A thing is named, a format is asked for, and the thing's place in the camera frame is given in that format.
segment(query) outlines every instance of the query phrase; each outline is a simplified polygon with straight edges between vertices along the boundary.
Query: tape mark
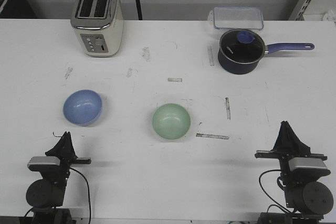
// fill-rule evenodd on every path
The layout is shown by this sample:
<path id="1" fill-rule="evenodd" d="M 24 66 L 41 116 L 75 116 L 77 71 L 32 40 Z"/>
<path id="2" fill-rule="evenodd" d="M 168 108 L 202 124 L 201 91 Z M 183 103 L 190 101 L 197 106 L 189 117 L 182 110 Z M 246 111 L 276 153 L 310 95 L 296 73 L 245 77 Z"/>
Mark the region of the tape mark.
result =
<path id="1" fill-rule="evenodd" d="M 267 113 L 267 108 L 265 106 L 265 113 L 266 113 L 266 119 L 267 119 L 267 122 L 268 122 L 268 125 L 269 125 L 269 118 L 268 118 L 268 113 Z"/>
<path id="2" fill-rule="evenodd" d="M 146 61 L 151 60 L 151 54 L 149 53 L 149 47 L 142 48 L 142 58 L 144 58 Z"/>
<path id="3" fill-rule="evenodd" d="M 182 78 L 168 78 L 168 81 L 182 82 Z"/>
<path id="4" fill-rule="evenodd" d="M 131 77 L 133 74 L 133 69 L 129 68 L 126 74 L 126 77 Z"/>
<path id="5" fill-rule="evenodd" d="M 226 107 L 226 115 L 227 119 L 231 120 L 231 111 L 230 111 L 230 103 L 229 103 L 229 97 L 225 98 L 225 107 Z"/>
<path id="6" fill-rule="evenodd" d="M 212 46 L 208 46 L 208 56 L 209 56 L 209 63 L 210 66 L 214 66 L 214 55 L 212 53 Z"/>
<path id="7" fill-rule="evenodd" d="M 68 70 L 67 70 L 67 72 L 66 72 L 64 78 L 65 78 L 65 79 L 68 79 L 68 77 L 70 76 L 70 74 L 71 74 L 72 71 L 73 71 L 73 68 L 68 67 Z"/>
<path id="8" fill-rule="evenodd" d="M 222 136 L 222 135 L 213 135 L 213 134 L 201 134 L 201 133 L 197 133 L 196 134 L 197 137 L 208 137 L 208 138 L 217 138 L 217 139 L 229 139 L 228 136 Z"/>

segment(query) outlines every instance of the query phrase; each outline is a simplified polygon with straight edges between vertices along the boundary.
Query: plastic food container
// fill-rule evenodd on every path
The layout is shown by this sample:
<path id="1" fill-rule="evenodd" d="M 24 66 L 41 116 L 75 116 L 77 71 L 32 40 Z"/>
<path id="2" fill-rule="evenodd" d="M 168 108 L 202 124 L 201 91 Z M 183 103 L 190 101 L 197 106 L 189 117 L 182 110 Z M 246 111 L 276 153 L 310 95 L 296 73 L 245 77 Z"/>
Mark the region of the plastic food container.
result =
<path id="1" fill-rule="evenodd" d="M 250 30 L 264 28 L 262 11 L 258 7 L 216 6 L 210 11 L 208 20 L 213 26 L 216 38 L 235 28 Z"/>

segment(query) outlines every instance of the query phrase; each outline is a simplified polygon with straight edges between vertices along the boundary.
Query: container lid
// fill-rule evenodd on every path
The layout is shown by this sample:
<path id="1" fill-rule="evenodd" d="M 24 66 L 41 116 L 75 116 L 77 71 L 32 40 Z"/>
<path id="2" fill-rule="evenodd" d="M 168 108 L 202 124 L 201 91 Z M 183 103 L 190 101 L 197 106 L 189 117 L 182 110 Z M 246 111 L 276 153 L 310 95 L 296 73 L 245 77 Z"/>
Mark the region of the container lid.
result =
<path id="1" fill-rule="evenodd" d="M 216 6 L 213 11 L 213 21 L 216 29 L 261 30 L 264 28 L 262 12 L 257 7 Z"/>

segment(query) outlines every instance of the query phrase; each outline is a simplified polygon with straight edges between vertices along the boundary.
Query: toaster control knob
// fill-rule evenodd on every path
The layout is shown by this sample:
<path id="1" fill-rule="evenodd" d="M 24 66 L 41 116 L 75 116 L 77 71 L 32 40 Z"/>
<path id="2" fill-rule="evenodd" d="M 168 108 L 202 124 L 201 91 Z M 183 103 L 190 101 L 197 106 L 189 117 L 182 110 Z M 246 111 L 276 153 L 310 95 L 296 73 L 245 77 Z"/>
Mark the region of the toaster control knob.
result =
<path id="1" fill-rule="evenodd" d="M 97 46 L 101 46 L 101 45 L 103 45 L 103 42 L 104 42 L 103 39 L 97 38 L 96 41 L 95 41 L 95 44 L 96 44 Z"/>

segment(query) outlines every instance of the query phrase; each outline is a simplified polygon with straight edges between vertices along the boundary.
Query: black cabinet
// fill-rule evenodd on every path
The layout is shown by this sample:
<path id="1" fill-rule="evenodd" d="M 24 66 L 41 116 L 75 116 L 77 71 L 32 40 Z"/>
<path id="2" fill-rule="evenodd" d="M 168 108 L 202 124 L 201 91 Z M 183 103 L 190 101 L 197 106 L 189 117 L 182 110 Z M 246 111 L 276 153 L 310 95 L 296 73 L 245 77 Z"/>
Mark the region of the black cabinet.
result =
<path id="1" fill-rule="evenodd" d="M 37 18 L 27 0 L 0 0 L 0 18 Z"/>

